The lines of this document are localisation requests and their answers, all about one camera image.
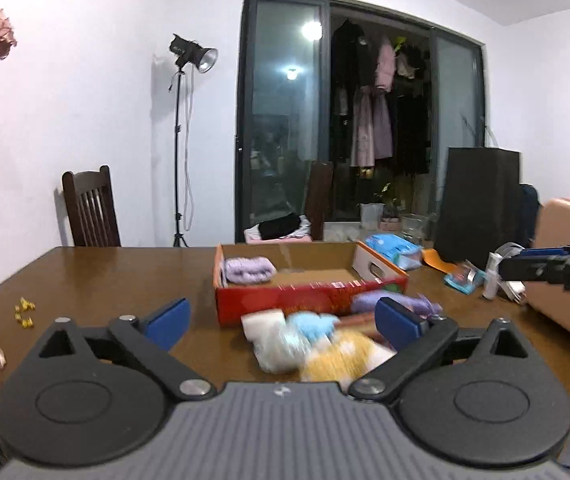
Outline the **yellow white plush toy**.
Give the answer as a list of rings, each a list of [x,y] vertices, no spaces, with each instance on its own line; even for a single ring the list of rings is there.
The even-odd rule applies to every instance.
[[[313,345],[299,370],[299,378],[302,382],[337,382],[347,391],[352,382],[395,355],[395,350],[361,333],[338,330]]]

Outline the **clear bagged white item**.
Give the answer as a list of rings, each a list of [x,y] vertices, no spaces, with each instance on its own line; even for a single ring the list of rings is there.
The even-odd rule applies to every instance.
[[[299,328],[287,322],[281,310],[246,314],[241,321],[261,370],[287,374],[305,364],[312,344]]]

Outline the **lilac towel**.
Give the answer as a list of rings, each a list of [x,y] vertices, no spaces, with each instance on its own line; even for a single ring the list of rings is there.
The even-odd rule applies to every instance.
[[[225,259],[222,266],[226,285],[250,286],[268,283],[277,273],[276,267],[265,257],[235,257]]]

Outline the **white spray bottle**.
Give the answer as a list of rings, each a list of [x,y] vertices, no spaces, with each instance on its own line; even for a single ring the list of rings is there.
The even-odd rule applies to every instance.
[[[482,296],[486,300],[493,300],[498,293],[498,286],[500,286],[500,274],[498,274],[498,267],[502,261],[502,256],[496,252],[490,252],[488,262],[486,263],[486,270],[484,270],[484,287]]]

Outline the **small blue packet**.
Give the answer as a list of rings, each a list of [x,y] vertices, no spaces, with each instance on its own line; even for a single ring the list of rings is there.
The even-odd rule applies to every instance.
[[[486,281],[486,273],[469,261],[458,264],[451,273],[444,277],[445,284],[464,295],[475,292],[484,281]]]

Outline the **blue tissue pack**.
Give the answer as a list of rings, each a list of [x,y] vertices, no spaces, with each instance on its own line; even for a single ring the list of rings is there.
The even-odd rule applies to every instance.
[[[418,269],[423,261],[422,246],[415,245],[392,233],[374,234],[365,239],[365,245],[378,252],[403,271]]]

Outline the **orange flat item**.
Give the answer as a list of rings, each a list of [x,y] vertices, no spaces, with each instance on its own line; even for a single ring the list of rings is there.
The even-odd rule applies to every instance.
[[[430,268],[442,272],[443,274],[451,274],[457,268],[456,263],[443,261],[434,248],[423,249],[423,261],[427,266],[430,266]]]

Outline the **black paper bag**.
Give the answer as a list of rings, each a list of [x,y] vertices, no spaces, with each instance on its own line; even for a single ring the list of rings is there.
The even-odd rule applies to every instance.
[[[513,242],[520,201],[520,154],[450,148],[434,249],[441,260],[483,269],[490,252]]]

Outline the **light blue plush toy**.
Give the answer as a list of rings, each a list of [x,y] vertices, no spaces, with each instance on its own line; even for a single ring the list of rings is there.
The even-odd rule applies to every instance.
[[[335,315],[309,311],[296,312],[287,318],[287,324],[299,330],[310,342],[331,336],[338,322]]]

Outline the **clear drinking glass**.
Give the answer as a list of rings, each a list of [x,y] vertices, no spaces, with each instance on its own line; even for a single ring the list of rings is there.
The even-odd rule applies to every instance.
[[[412,244],[422,245],[429,235],[430,219],[422,214],[402,214],[401,236]]]

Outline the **red cardboard box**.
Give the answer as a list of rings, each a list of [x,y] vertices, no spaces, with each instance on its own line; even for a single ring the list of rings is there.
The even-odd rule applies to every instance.
[[[227,260],[267,258],[276,274],[263,284],[232,283]],[[222,327],[241,324],[246,314],[279,309],[337,316],[351,311],[355,295],[377,289],[404,292],[409,276],[360,242],[303,242],[220,245],[215,248],[213,289]]]

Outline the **yellow petals on table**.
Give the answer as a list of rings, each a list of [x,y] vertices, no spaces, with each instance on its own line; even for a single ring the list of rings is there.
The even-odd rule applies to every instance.
[[[0,320],[5,320],[12,316],[17,325],[22,326],[24,330],[31,330],[35,327],[35,321],[32,318],[35,310],[36,304],[34,302],[25,297],[20,297],[12,307],[12,310],[0,310]]]

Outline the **dark wooden chair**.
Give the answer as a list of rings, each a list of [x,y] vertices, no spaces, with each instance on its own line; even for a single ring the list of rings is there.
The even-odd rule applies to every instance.
[[[77,247],[120,247],[110,167],[62,175],[72,240]]]
[[[310,167],[305,210],[310,222],[310,237],[323,240],[325,214],[329,208],[334,166],[331,162],[313,162]]]

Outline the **hanging clothes on rack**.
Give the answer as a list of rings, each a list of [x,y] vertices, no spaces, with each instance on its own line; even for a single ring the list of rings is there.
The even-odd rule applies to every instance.
[[[430,47],[425,32],[332,16],[329,157],[364,172],[428,174]]]

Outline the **dark sliding glass door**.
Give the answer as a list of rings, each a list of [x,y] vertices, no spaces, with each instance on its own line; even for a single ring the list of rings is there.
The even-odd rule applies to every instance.
[[[313,208],[436,218],[449,151],[485,125],[478,41],[356,2],[244,0],[235,237]]]

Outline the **studio light on stand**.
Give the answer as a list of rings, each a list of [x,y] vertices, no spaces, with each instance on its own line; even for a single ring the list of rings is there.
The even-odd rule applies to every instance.
[[[194,195],[189,176],[189,134],[194,110],[194,79],[206,74],[218,61],[216,48],[174,34],[169,51],[174,55],[175,74],[169,90],[175,91],[173,116],[173,218],[172,246],[187,247],[185,233],[192,229]]]

